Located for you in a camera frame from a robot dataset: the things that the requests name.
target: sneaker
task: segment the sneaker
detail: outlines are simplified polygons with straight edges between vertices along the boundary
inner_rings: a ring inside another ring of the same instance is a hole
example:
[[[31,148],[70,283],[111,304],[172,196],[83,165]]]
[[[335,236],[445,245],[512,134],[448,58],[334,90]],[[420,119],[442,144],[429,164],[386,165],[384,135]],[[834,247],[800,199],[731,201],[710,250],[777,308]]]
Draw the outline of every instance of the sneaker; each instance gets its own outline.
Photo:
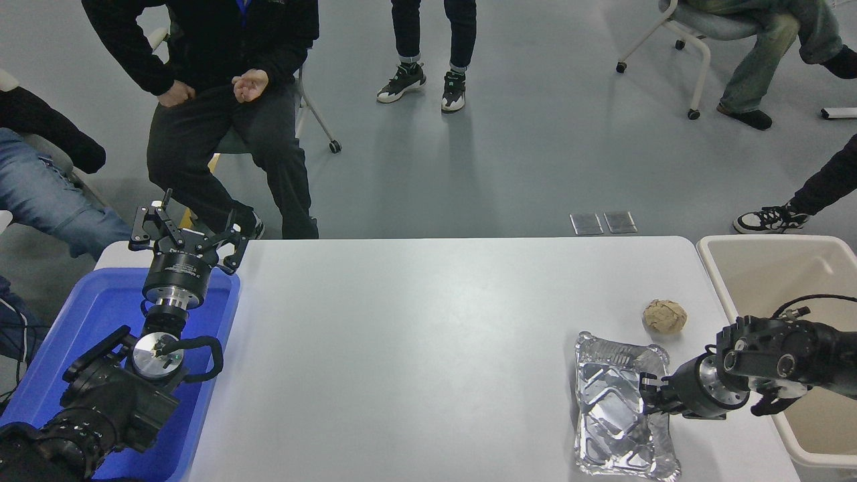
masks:
[[[417,90],[426,83],[426,75],[423,73],[423,65],[414,63],[414,67],[400,64],[396,69],[396,75],[390,79],[384,88],[378,91],[378,102],[389,104],[395,102],[405,95],[409,90]]]
[[[251,229],[246,236],[249,239],[261,239],[263,234],[265,234],[265,223],[263,223],[259,215],[253,211],[253,229]]]
[[[796,213],[789,204],[769,206],[761,211],[743,214],[733,221],[732,227],[741,234],[785,232],[789,229],[802,229],[809,217],[809,214]]]
[[[464,107],[464,74],[450,70],[443,76],[443,99],[440,109],[444,112],[460,111]]]

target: sleeve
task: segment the sleeve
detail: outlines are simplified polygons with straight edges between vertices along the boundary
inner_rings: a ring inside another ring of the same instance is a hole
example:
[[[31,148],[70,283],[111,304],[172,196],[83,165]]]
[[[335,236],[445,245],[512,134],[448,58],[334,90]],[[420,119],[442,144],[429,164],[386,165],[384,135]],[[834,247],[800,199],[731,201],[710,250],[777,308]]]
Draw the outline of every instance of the sleeve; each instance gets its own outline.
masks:
[[[271,48],[257,52],[250,64],[265,70],[271,85],[288,82],[307,59],[307,50],[319,38],[318,0],[291,0],[293,8],[283,36]]]
[[[61,148],[75,166],[86,173],[96,172],[105,164],[104,148],[24,87],[0,92],[0,127],[19,134],[44,137]]]
[[[143,90],[161,95],[170,90],[173,75],[152,53],[137,17],[146,7],[164,0],[82,0],[89,22],[107,51]]]

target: seated person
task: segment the seated person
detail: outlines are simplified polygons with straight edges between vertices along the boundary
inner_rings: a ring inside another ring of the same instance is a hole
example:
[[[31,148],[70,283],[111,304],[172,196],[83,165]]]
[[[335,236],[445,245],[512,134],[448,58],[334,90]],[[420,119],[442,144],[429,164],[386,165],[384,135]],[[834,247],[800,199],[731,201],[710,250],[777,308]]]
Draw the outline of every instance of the seated person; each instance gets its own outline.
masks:
[[[208,171],[233,128],[267,174],[284,239],[318,238],[303,149],[295,137],[300,102],[294,73],[319,36],[318,1],[82,0],[107,50],[158,105],[149,131],[149,179],[173,189],[214,232],[234,222],[253,239],[264,224]],[[152,55],[136,19],[149,7],[170,12],[170,61]]]
[[[741,215],[732,223],[741,234],[766,234],[801,229],[810,216],[857,189],[857,135],[806,180],[782,206]]]
[[[84,172],[105,163],[105,150],[65,116],[0,70],[0,209],[69,245],[72,257],[101,256],[107,245],[130,239],[131,228],[110,208],[99,208],[18,132],[38,134],[61,148]],[[0,276],[0,355],[26,363],[47,333]]]
[[[48,326],[39,320],[24,300],[9,289],[9,281],[0,276],[0,355],[27,365],[42,345]]]
[[[857,53],[842,44],[839,25],[826,0],[687,0],[715,15],[741,14],[762,25],[756,45],[735,69],[717,110],[755,129],[772,121],[758,109],[780,59],[800,38],[800,58],[820,63],[842,79],[857,77]]]

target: blue plastic tray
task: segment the blue plastic tray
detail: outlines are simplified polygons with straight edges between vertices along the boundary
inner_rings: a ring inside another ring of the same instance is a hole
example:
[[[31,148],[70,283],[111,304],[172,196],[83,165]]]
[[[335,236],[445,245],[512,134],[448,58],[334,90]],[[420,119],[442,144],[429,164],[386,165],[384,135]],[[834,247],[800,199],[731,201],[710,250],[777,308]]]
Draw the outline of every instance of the blue plastic tray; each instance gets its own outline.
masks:
[[[147,268],[104,268],[78,281],[0,424],[17,421],[40,428],[63,409],[59,399],[69,385],[62,377],[73,361],[122,325],[130,326],[131,334],[139,336],[144,322],[141,290],[147,273]],[[239,286],[235,275],[215,269],[205,302],[189,311],[182,337],[216,336],[225,348]],[[191,373],[210,370],[210,359],[207,348],[185,352]],[[193,460],[216,380],[179,386],[174,393],[180,400],[178,408],[155,445],[143,454],[125,449],[108,455],[94,478],[132,477],[146,482],[181,479]]]

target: black shoe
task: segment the black shoe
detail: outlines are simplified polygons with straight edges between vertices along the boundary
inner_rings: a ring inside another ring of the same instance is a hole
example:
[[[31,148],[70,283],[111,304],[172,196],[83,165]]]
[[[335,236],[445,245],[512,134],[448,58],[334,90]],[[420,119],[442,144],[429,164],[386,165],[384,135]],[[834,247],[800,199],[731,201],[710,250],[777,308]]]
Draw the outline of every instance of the black shoe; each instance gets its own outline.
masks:
[[[443,98],[440,109],[444,112],[460,111],[464,107],[464,74],[450,70],[443,76]]]
[[[809,214],[798,213],[790,203],[785,206],[769,206],[761,211],[741,215],[732,227],[741,234],[767,234],[803,229]]]
[[[420,63],[402,63],[396,69],[396,75],[378,91],[378,102],[389,104],[405,95],[409,90],[416,90],[426,83],[423,65]]]
[[[821,64],[840,79],[857,79],[857,52],[849,49],[847,45],[843,45],[842,50],[831,60]]]
[[[247,239],[261,239],[262,235],[265,234],[265,223],[262,222],[262,219],[255,211],[251,211],[251,214],[253,215],[253,219],[251,221],[238,224],[241,228],[242,237]]]
[[[744,112],[742,114],[733,114],[732,112],[727,111],[725,107],[718,104],[717,111],[758,130],[766,130],[774,123],[774,121],[770,120],[768,114],[758,109],[755,111]]]

